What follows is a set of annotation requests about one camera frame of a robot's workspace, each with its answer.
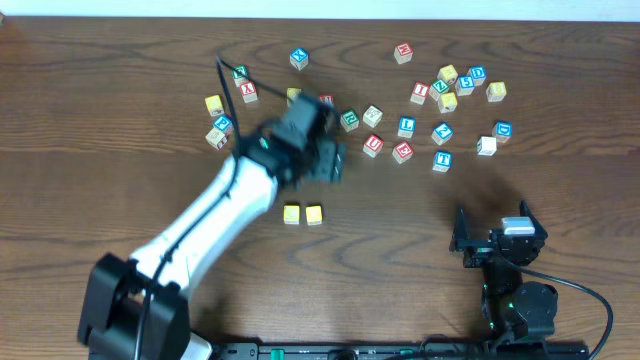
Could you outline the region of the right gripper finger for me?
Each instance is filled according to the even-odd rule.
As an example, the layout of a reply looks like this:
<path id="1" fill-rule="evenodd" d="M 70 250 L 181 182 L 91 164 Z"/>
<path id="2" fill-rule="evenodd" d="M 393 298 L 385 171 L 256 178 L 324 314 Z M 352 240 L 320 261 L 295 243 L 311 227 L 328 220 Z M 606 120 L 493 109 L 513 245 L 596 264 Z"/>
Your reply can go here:
<path id="1" fill-rule="evenodd" d="M 458 207 L 456 211 L 455 223 L 451 242 L 449 245 L 450 252 L 461 252 L 471 247 L 471 240 L 466 226 L 466 217 L 462 207 Z"/>
<path id="2" fill-rule="evenodd" d="M 531 222 L 531 224 L 532 224 L 534 229 L 540 229 L 541 228 L 541 225 L 540 225 L 539 221 L 535 218 L 535 216 L 533 215 L 531 209 L 529 208 L 529 206 L 528 206 L 528 204 L 526 203 L 525 200 L 521 200 L 520 201 L 519 211 L 520 211 L 520 215 L 522 217 L 527 217 L 530 220 L 530 222 Z"/>

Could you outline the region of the green R block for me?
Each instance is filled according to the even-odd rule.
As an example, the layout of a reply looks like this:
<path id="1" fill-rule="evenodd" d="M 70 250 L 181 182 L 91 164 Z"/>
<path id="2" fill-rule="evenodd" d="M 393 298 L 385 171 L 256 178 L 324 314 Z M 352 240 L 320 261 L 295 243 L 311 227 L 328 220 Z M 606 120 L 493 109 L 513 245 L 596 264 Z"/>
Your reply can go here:
<path id="1" fill-rule="evenodd" d="M 350 132 L 359 127 L 360 119 L 354 110 L 348 110 L 341 114 L 340 124 L 346 132 Z"/>

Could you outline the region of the yellow O block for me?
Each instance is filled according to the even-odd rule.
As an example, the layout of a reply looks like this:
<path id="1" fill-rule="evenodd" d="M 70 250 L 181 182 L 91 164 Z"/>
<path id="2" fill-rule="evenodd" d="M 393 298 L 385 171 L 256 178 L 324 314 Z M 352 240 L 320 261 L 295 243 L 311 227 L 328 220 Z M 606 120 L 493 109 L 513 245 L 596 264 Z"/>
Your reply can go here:
<path id="1" fill-rule="evenodd" d="M 307 206 L 305 213 L 307 224 L 309 226 L 321 225 L 323 223 L 323 211 L 321 205 Z"/>

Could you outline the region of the yellow C block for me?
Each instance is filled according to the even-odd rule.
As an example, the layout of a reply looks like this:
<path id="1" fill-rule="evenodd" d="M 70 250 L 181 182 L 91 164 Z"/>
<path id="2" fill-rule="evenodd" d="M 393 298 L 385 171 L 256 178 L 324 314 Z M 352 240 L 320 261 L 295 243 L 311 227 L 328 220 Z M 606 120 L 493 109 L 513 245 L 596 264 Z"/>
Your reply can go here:
<path id="1" fill-rule="evenodd" d="M 300 206 L 286 204 L 283 208 L 283 221 L 287 225 L 298 225 L 300 223 Z"/>

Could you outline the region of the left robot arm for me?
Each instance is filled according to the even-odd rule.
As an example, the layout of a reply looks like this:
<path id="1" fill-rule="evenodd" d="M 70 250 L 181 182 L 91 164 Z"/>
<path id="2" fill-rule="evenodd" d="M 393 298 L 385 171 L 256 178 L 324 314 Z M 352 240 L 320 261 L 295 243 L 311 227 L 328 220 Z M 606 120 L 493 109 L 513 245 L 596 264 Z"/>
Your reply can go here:
<path id="1" fill-rule="evenodd" d="M 278 193 L 301 178 L 340 179 L 346 148 L 339 113 L 307 94 L 292 100 L 271 132 L 240 138 L 217 177 L 163 232 L 127 259 L 112 253 L 89 274 L 77 331 L 92 359 L 209 359 L 189 303 L 209 268 Z"/>

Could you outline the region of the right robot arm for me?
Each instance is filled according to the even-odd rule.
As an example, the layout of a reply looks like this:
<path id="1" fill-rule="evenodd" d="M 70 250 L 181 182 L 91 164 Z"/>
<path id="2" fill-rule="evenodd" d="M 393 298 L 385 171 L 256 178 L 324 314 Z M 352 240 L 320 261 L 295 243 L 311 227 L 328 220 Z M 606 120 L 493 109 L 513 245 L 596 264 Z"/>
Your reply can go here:
<path id="1" fill-rule="evenodd" d="M 520 215 L 505 217 L 484 240 L 470 237 L 466 217 L 457 210 L 449 250 L 463 254 L 465 268 L 482 270 L 482 312 L 492 330 L 483 344 L 491 355 L 510 346 L 541 346 L 555 332 L 557 290 L 540 282 L 525 282 L 522 273 L 545 245 L 548 233 L 522 201 Z"/>

